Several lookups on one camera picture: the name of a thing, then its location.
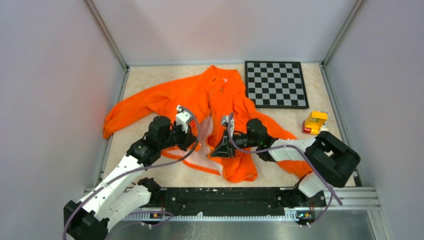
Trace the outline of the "orange zip jacket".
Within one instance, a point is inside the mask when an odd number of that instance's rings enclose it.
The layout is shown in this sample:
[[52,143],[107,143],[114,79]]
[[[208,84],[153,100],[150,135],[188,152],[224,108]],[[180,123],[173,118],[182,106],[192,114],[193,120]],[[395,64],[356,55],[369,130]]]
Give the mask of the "orange zip jacket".
[[[271,117],[256,110],[252,100],[245,96],[245,83],[238,70],[222,69],[211,65],[201,74],[175,79],[144,89],[117,103],[105,117],[103,138],[122,130],[151,113],[175,120],[177,105],[188,108],[194,113],[207,133],[201,132],[201,147],[196,152],[215,150],[220,142],[224,126],[223,116],[234,113],[235,130],[246,133],[250,119],[259,119],[274,138],[296,140],[289,131],[283,129]],[[220,175],[231,183],[252,182],[258,172],[251,154],[237,151],[234,158],[206,157],[195,160],[190,156],[183,160],[188,167],[206,173]],[[304,160],[282,159],[276,163],[280,168],[299,178],[312,173]]]

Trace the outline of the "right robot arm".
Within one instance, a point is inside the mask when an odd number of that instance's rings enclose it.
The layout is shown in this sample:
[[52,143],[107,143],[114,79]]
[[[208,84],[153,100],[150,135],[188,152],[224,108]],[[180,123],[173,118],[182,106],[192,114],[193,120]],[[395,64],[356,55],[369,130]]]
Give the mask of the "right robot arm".
[[245,133],[235,130],[231,115],[225,116],[221,124],[223,136],[210,153],[212,158],[234,158],[240,151],[256,154],[265,162],[305,163],[312,172],[301,174],[293,192],[294,202],[307,206],[318,192],[328,190],[340,206],[343,204],[334,189],[345,187],[361,157],[332,133],[321,131],[308,139],[282,139],[272,137],[258,118],[246,123]]

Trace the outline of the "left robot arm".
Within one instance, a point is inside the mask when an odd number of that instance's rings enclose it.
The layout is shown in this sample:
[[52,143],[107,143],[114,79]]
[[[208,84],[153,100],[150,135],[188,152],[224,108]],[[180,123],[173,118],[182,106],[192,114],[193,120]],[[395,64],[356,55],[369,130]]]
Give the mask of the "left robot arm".
[[156,206],[161,194],[160,186],[154,180],[146,178],[132,190],[126,191],[126,188],[147,170],[164,166],[155,163],[163,150],[179,147],[186,152],[180,161],[194,152],[199,136],[194,135],[191,122],[199,132],[199,121],[188,110],[177,113],[174,121],[166,116],[154,117],[144,136],[129,147],[106,178],[89,194],[64,206],[62,238],[105,240],[114,226],[135,209],[144,205]]

